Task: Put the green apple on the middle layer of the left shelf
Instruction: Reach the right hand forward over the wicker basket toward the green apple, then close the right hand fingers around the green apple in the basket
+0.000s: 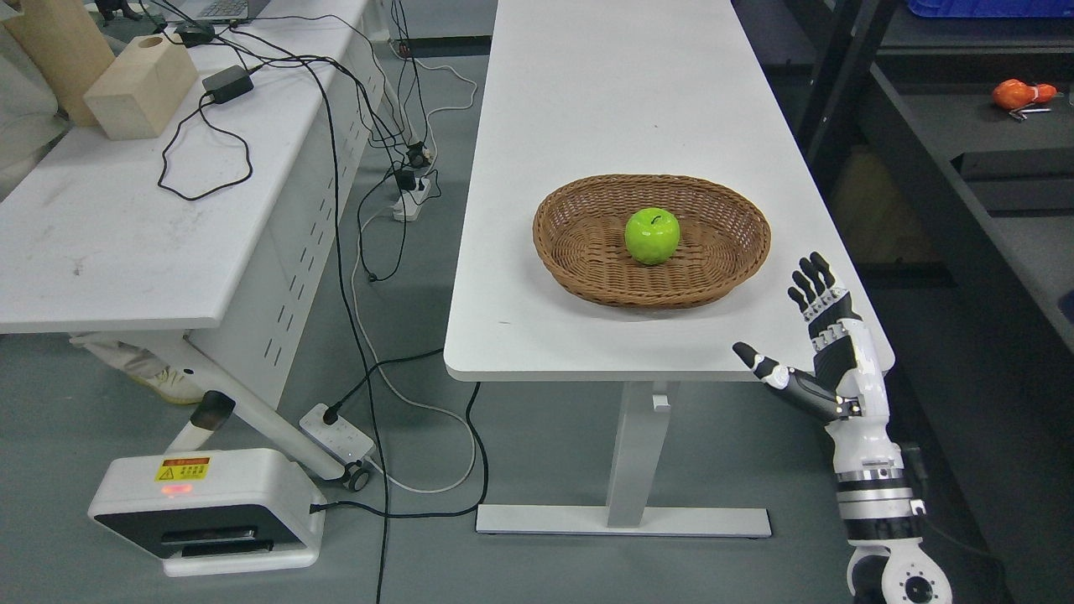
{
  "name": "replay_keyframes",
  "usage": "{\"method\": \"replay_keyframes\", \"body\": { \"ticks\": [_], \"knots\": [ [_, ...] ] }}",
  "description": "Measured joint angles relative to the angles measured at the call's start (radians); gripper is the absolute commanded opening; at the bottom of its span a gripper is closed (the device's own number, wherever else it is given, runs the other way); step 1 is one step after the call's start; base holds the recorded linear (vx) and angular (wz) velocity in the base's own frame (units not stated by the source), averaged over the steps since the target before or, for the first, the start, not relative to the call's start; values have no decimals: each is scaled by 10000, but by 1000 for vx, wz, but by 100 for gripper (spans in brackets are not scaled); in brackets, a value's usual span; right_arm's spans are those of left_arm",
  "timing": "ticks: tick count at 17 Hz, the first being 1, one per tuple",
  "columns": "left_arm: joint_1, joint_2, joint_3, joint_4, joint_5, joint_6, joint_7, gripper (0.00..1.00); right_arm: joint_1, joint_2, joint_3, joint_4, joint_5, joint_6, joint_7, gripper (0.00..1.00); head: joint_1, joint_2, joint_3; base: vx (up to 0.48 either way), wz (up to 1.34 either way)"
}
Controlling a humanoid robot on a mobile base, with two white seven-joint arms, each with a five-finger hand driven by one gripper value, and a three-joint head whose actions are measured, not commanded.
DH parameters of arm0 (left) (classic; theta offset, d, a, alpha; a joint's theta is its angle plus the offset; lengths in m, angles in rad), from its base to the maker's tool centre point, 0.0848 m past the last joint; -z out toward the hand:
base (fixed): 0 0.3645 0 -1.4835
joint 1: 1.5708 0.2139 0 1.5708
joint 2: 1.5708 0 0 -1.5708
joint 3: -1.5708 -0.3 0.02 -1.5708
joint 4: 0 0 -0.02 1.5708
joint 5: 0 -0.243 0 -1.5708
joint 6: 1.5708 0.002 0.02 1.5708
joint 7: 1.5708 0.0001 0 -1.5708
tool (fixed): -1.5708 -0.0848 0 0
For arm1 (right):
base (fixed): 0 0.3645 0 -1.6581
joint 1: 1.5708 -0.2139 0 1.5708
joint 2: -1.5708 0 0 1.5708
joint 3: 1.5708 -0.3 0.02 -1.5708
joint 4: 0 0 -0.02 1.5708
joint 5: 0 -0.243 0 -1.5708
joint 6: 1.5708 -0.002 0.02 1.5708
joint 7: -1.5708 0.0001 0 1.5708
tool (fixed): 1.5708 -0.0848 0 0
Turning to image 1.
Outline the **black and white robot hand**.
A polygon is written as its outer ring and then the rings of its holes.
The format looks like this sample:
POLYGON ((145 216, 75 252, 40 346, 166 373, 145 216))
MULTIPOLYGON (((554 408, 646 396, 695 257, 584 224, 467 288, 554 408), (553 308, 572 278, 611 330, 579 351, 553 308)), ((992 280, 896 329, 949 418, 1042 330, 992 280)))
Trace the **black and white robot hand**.
POLYGON ((824 425, 855 417, 889 417, 879 353, 852 294, 821 253, 799 260, 789 297, 800 310, 813 347, 813 370, 786 366, 744 341, 732 344, 752 374, 783 401, 824 425))

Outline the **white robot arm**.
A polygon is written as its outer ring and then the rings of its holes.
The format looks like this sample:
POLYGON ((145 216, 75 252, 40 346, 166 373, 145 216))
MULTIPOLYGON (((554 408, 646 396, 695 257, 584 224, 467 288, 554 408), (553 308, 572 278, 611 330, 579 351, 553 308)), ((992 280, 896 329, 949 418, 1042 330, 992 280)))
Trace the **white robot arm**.
POLYGON ((854 553, 845 581, 855 603, 950 603, 950 581, 921 549, 925 506, 910 488, 887 419, 839 397, 826 425, 834 442, 837 506, 854 553))

